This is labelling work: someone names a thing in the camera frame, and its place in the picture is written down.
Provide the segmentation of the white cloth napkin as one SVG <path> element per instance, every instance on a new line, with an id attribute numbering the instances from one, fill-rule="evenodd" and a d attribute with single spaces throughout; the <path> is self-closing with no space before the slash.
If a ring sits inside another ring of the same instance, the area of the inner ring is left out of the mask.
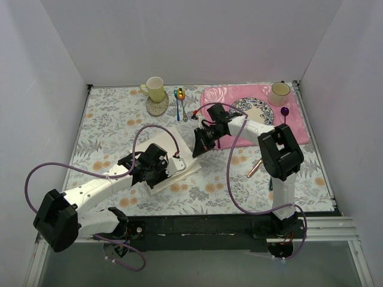
<path id="1" fill-rule="evenodd" d="M 192 157 L 191 150 L 178 130 L 175 127 L 170 127 L 168 130 L 174 136 L 179 146 L 179 158 L 174 158 L 177 148 L 173 138 L 165 131 L 158 133 L 153 138 L 136 147 L 137 151 L 145 151 L 150 144 L 156 144 L 168 153 L 169 166 L 167 169 L 171 172 L 171 177 L 150 188 L 151 194 L 158 193 L 201 169 L 201 165 L 196 158 Z"/>

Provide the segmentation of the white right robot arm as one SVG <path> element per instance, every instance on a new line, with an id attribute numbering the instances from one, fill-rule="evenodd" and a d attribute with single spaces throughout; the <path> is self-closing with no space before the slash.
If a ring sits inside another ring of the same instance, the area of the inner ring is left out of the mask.
<path id="1" fill-rule="evenodd" d="M 257 217 L 252 223 L 253 235 L 265 239 L 292 234 L 298 224 L 295 183 L 304 156 L 291 128 L 286 124 L 268 126 L 255 122 L 238 108 L 230 113 L 223 103 L 209 103 L 206 108 L 209 121 L 197 111 L 192 115 L 192 119 L 199 122 L 194 130 L 193 157 L 215 148 L 224 136 L 232 136 L 235 141 L 244 138 L 258 145 L 262 163 L 270 176 L 273 204 L 271 210 L 251 213 Z"/>

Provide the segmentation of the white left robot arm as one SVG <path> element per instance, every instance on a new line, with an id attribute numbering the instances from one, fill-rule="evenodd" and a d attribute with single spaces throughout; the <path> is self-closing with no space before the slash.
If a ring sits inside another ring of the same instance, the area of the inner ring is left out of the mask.
<path id="1" fill-rule="evenodd" d="M 98 214 L 85 214 L 109 196 L 139 182 L 150 188 L 170 178 L 175 172 L 176 153 L 152 143 L 145 151 L 131 153 L 120 159 L 109 171 L 77 188 L 62 193 L 49 191 L 38 209 L 33 225 L 55 252 L 70 247 L 79 236 L 105 235 L 120 240 L 127 233 L 128 218 L 116 207 Z"/>

